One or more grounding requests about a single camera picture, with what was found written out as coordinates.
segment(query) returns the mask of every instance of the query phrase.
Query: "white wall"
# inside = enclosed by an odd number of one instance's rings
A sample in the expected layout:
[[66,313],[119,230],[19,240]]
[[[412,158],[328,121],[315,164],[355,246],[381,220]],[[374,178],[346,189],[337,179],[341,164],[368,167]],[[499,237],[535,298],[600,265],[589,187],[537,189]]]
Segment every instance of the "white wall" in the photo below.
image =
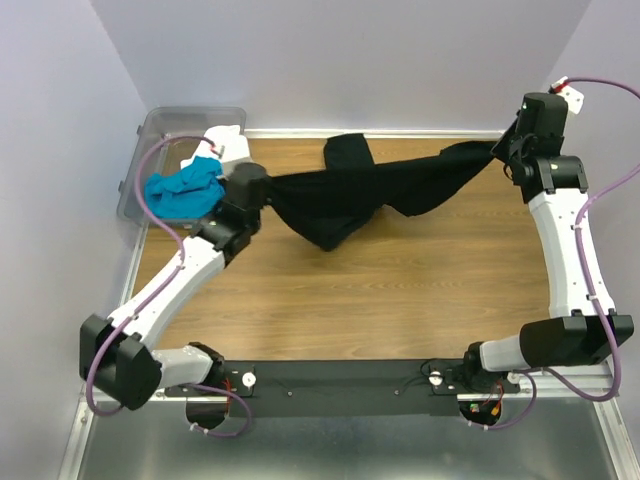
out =
[[501,129],[589,0],[91,0],[147,107],[252,128]]
[[3,0],[0,42],[0,478],[52,479],[79,326],[131,256],[117,186],[146,110],[86,0]]
[[[594,0],[549,76],[600,76],[640,89],[638,45],[640,3]],[[617,89],[576,85],[586,94],[584,109],[567,128],[563,151],[585,163],[590,191],[596,192],[640,162],[640,101]],[[640,330],[640,178],[605,197],[591,217],[598,258],[620,313],[634,316]],[[640,454],[640,331],[623,347],[619,404]]]

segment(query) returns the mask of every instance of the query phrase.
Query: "wood grain surface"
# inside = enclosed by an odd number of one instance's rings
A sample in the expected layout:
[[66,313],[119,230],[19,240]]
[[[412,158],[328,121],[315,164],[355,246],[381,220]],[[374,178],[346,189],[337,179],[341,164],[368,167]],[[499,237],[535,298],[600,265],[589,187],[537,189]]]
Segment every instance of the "wood grain surface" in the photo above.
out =
[[[460,140],[370,140],[377,162]],[[324,140],[252,140],[272,175],[323,168]],[[170,152],[171,165],[194,145]],[[150,229],[138,291],[176,251]],[[494,161],[420,217],[390,207],[326,253],[267,208],[263,228],[175,318],[159,348],[200,341],[231,359],[460,357],[548,315],[544,258],[519,189]]]

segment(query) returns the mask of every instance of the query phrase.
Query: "gray plastic container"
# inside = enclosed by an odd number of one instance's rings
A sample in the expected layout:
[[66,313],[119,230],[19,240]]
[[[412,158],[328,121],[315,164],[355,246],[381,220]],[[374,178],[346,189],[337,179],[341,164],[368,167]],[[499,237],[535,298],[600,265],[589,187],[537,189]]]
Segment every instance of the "gray plastic container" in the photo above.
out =
[[[117,213],[120,218],[130,220],[142,225],[146,216],[142,212],[138,200],[133,191],[136,170],[140,158],[161,138],[178,135],[203,135],[206,130],[217,125],[240,125],[240,131],[244,132],[247,114],[237,107],[160,107],[152,110],[147,115],[144,125],[138,128],[138,144],[133,154],[133,160],[127,173],[127,178],[120,184],[120,201]],[[195,151],[199,142],[193,142],[193,149],[183,154],[183,158],[189,158]],[[142,172],[142,185],[153,173],[167,173],[165,163],[170,147],[164,147],[160,152],[149,159]],[[170,224],[192,224],[194,218],[164,218],[163,221]]]

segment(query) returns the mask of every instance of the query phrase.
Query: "black cloth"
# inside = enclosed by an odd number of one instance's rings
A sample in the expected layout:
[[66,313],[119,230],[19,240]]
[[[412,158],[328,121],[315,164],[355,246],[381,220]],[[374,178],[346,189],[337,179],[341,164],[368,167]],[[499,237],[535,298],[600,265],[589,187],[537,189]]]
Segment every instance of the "black cloth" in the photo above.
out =
[[434,157],[376,165],[362,134],[332,137],[326,170],[273,177],[271,205],[294,231],[331,251],[383,205],[405,216],[436,208],[489,164],[493,145],[462,142]]

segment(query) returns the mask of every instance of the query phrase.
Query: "teal towel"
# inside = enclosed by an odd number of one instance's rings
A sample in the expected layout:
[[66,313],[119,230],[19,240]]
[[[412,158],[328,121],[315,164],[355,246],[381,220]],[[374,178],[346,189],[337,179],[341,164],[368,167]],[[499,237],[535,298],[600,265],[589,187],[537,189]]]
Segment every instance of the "teal towel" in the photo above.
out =
[[219,175],[222,165],[218,160],[195,157],[191,165],[174,175],[151,175],[144,187],[144,198],[159,218],[199,218],[224,196],[224,188],[216,178]]

